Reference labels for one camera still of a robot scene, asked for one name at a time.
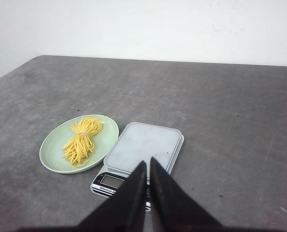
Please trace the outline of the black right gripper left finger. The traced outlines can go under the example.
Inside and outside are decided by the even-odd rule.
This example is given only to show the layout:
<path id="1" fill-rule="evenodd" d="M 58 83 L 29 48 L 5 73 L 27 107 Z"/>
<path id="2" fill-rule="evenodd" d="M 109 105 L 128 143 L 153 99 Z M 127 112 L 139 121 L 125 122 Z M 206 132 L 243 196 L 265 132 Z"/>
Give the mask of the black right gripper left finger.
<path id="1" fill-rule="evenodd" d="M 146 163 L 141 161 L 118 191 L 79 223 L 79 229 L 142 229 L 146 204 Z"/>

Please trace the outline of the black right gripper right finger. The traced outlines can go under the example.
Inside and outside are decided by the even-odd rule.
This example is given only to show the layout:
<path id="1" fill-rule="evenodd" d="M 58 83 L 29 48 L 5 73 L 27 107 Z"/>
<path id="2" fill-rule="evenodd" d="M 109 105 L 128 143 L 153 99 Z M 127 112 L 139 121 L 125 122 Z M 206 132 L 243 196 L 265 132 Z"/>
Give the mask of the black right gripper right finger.
<path id="1" fill-rule="evenodd" d="M 223 225 L 189 197 L 160 163 L 150 161 L 150 191 L 160 226 L 164 229 L 222 229 Z"/>

